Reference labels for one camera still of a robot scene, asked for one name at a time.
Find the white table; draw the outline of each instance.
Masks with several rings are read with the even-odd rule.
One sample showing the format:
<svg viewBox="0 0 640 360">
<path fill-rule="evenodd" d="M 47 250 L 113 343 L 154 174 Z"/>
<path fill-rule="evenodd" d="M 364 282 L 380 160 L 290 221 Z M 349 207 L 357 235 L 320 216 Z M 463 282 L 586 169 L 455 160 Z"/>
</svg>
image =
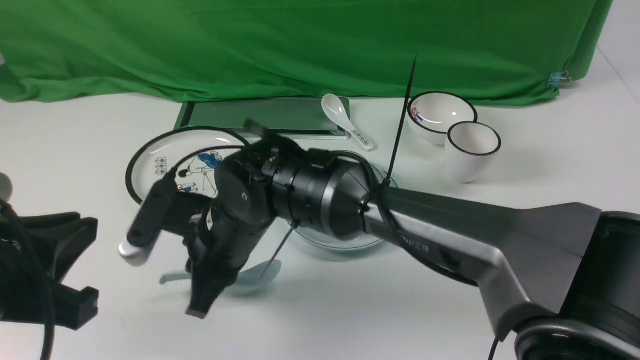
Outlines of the white table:
<svg viewBox="0 0 640 360">
<path fill-rule="evenodd" d="M 366 154 L 375 164 L 387 166 L 401 107 L 401 99 L 352 102 L 354 122 L 378 145 Z M 14 182 L 15 209 L 100 220 L 96 243 L 65 281 L 99 289 L 100 313 L 78 332 L 58 329 L 54 360 L 485 358 L 493 336 L 479 292 L 391 246 L 346 261 L 292 238 L 271 291 L 222 296 L 205 320 L 184 315 L 189 284 L 157 283 L 184 266 L 177 238 L 163 236 L 142 268 L 117 254 L 138 208 L 125 168 L 140 146 L 173 127 L 179 109 L 143 95 L 0 104 L 0 171 Z M 442 149 L 405 127 L 394 172 L 400 186 L 516 208 L 580 201 L 640 213 L 640 106 L 599 54 L 588 78 L 556 101 L 478 112 L 503 140 L 486 176 L 468 185 L 448 180 Z M 301 144 L 358 150 L 352 142 Z M 270 257 L 285 230 L 277 222 L 250 265 Z M 514 358 L 514 338 L 496 359 Z M 41 340 L 41 326 L 3 323 L 0 357 L 37 359 Z"/>
</svg>

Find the green backdrop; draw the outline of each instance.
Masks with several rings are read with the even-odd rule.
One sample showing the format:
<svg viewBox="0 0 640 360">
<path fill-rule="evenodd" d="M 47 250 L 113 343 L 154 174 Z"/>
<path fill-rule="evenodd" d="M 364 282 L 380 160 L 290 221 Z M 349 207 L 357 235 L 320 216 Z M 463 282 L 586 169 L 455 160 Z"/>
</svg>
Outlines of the green backdrop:
<svg viewBox="0 0 640 360">
<path fill-rule="evenodd" d="M 179 102 L 453 92 L 551 99 L 583 78 L 612 0 L 2 0 L 0 98 Z"/>
</svg>

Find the plate with cartoon illustration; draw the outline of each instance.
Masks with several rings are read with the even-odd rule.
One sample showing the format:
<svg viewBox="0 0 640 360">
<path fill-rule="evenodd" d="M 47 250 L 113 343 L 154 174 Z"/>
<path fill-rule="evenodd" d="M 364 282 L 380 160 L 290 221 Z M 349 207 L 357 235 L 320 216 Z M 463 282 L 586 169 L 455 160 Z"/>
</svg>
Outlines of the plate with cartoon illustration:
<svg viewBox="0 0 640 360">
<path fill-rule="evenodd" d="M 214 146 L 246 146 L 249 143 L 231 131 L 215 127 L 187 127 L 158 136 L 133 156 L 127 167 L 125 182 L 129 195 L 142 203 L 153 184 L 160 180 L 183 157 Z M 217 164 L 238 149 L 221 149 L 200 153 L 178 168 L 178 190 L 216 197 L 214 180 Z"/>
</svg>

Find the spoon handle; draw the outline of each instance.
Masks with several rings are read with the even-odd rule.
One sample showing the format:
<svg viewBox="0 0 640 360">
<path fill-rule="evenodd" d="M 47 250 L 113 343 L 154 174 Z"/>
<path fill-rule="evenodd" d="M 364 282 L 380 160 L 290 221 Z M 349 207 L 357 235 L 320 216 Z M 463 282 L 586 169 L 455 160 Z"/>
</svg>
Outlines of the spoon handle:
<svg viewBox="0 0 640 360">
<path fill-rule="evenodd" d="M 351 126 L 351 129 L 346 130 L 351 133 L 351 137 L 354 138 L 355 142 L 359 143 L 365 151 L 372 151 L 376 148 L 371 140 L 369 140 L 368 137 L 364 136 L 364 134 L 361 133 L 360 130 L 356 129 L 355 126 Z"/>
</svg>

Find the white ceramic plate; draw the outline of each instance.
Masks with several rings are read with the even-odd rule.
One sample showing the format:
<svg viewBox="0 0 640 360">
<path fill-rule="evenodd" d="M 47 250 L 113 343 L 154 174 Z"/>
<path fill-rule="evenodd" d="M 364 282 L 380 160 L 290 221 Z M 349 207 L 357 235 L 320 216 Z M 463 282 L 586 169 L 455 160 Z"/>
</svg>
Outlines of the white ceramic plate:
<svg viewBox="0 0 640 360">
<path fill-rule="evenodd" d="M 141 204 L 153 184 L 183 157 L 205 147 L 229 145 L 249 143 L 231 131 L 214 127 L 187 127 L 158 136 L 144 145 L 129 162 L 125 177 L 127 191 Z M 216 197 L 218 190 L 213 177 L 216 164 L 236 151 L 238 149 L 205 151 L 185 162 L 175 177 L 178 189 Z"/>
<path fill-rule="evenodd" d="M 376 173 L 376 177 L 378 178 L 378 181 L 382 181 L 382 179 L 385 176 L 387 176 L 387 172 L 382 170 L 380 167 L 377 167 L 376 165 L 372 165 L 372 166 L 373 166 L 374 172 Z M 393 180 L 393 178 L 391 179 L 391 187 L 393 188 L 398 187 L 396 181 Z M 325 235 L 318 231 L 315 231 L 313 229 L 309 229 L 308 227 L 299 227 L 295 231 L 309 243 L 325 250 L 331 250 L 331 251 L 337 251 L 337 252 L 338 251 L 351 252 L 351 251 L 364 250 L 364 249 L 371 248 L 382 242 L 380 238 L 377 238 L 369 234 L 362 234 L 353 240 L 342 241 L 342 240 L 337 240 L 335 238 L 332 238 L 331 236 Z"/>
</svg>

